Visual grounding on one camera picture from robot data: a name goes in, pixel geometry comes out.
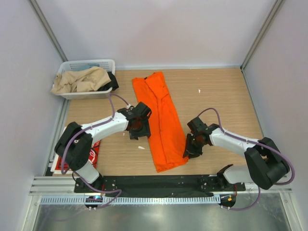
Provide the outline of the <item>orange t shirt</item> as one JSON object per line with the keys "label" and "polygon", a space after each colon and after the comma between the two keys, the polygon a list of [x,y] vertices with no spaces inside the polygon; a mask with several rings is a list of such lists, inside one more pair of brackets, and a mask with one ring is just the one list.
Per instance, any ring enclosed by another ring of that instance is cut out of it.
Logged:
{"label": "orange t shirt", "polygon": [[156,171],[159,173],[186,164],[188,158],[183,156],[186,137],[163,73],[134,78],[132,85],[137,101],[152,111],[148,142]]}

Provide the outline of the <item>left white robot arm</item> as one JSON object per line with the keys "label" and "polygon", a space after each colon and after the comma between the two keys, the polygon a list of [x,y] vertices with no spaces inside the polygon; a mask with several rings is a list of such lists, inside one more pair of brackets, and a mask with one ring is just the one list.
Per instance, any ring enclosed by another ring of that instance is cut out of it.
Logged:
{"label": "left white robot arm", "polygon": [[55,145],[54,151],[75,172],[89,191],[101,192],[103,188],[103,176],[90,163],[89,155],[92,145],[110,135],[128,131],[130,139],[150,137],[149,118],[150,109],[141,111],[137,108],[122,108],[114,115],[89,123],[79,125],[70,123],[63,131]]}

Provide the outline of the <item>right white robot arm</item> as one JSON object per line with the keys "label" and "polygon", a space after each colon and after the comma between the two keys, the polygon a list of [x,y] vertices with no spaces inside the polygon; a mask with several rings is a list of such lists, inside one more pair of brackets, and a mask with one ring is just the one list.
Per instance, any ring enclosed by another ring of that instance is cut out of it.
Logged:
{"label": "right white robot arm", "polygon": [[290,172],[290,166],[281,157],[273,140],[267,137],[250,140],[224,130],[217,124],[204,124],[200,128],[191,127],[183,156],[199,157],[205,145],[221,147],[245,158],[246,164],[243,166],[229,165],[222,169],[222,176],[217,178],[221,190],[227,191],[236,183],[254,183],[268,190],[273,185],[287,185],[294,179],[291,175],[289,180],[281,181]]}

